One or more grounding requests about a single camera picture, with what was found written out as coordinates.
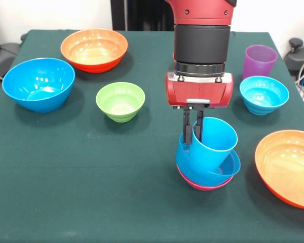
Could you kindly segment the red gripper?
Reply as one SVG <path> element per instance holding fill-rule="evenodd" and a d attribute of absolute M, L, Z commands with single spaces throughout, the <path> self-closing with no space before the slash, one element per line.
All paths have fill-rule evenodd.
<path fill-rule="evenodd" d="M 174 107 L 189 107 L 203 104 L 209 108 L 225 108 L 228 106 L 234 89 L 231 73 L 220 77 L 179 76 L 171 71 L 166 74 L 166 93 L 169 105 Z M 195 137 L 202 142 L 204 109 L 197 110 L 197 120 L 194 125 Z M 183 110 L 183 143 L 192 142 L 192 127 L 190 125 L 190 110 Z"/>

